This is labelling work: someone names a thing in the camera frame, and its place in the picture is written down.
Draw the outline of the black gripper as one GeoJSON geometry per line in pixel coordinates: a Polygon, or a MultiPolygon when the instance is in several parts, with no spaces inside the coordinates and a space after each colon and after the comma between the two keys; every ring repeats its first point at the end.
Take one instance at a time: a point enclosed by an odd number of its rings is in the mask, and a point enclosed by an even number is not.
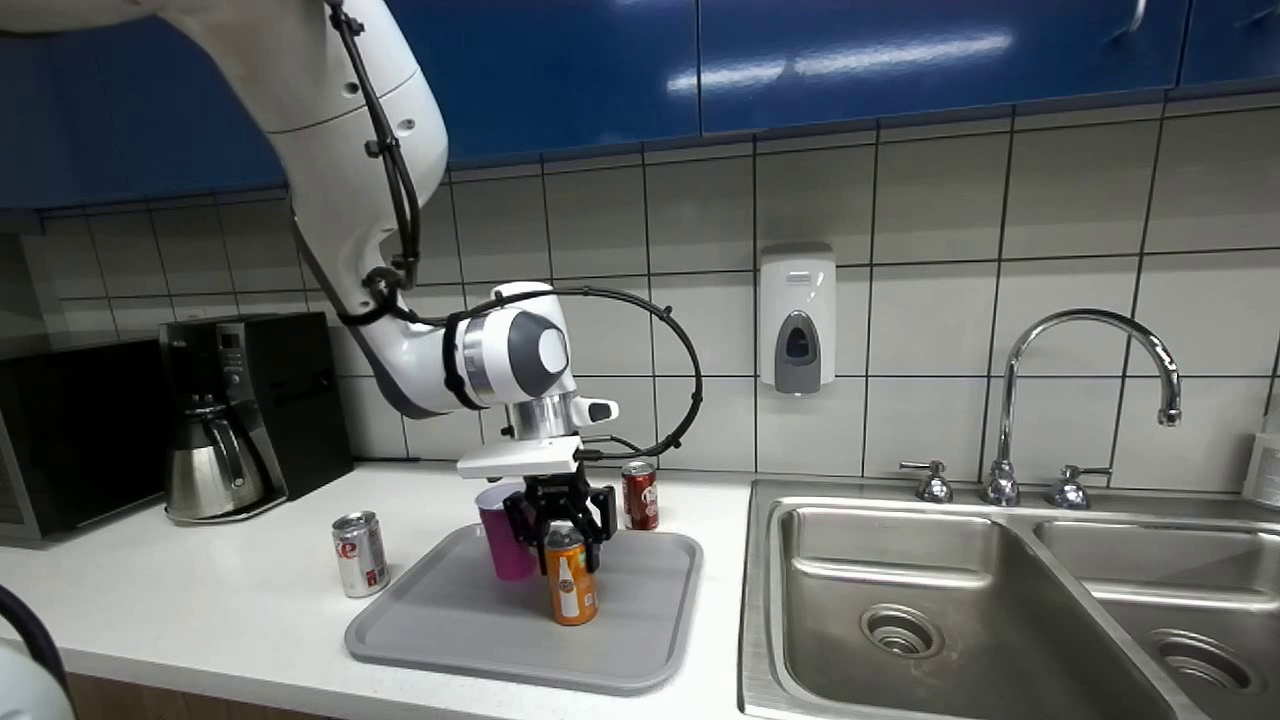
{"type": "Polygon", "coordinates": [[[536,548],[547,519],[583,519],[587,573],[600,569],[600,548],[618,536],[618,488],[595,488],[583,471],[527,478],[519,493],[505,502],[505,516],[519,543],[536,548]]]}

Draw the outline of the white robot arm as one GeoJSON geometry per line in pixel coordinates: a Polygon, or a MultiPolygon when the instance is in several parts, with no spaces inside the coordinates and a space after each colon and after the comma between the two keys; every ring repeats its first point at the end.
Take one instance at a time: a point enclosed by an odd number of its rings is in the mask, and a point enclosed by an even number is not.
{"type": "Polygon", "coordinates": [[[541,548],[557,525],[587,543],[618,533],[618,497],[583,478],[583,434],[618,417],[573,379],[561,302],[514,280],[492,302],[425,322],[403,290],[421,263],[421,210],[443,179],[439,104],[386,0],[0,0],[0,27],[86,33],[166,21],[227,81],[270,136],[292,233],[386,399],[413,417],[508,408],[518,434],[458,465],[514,478],[514,530],[541,548]]]}

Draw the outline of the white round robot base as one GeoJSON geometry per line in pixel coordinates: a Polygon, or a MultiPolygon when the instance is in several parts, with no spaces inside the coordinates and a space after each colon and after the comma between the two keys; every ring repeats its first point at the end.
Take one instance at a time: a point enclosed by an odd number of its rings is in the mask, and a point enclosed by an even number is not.
{"type": "Polygon", "coordinates": [[[0,720],[75,720],[52,634],[3,586],[0,620],[19,637],[19,645],[0,650],[0,720]]]}

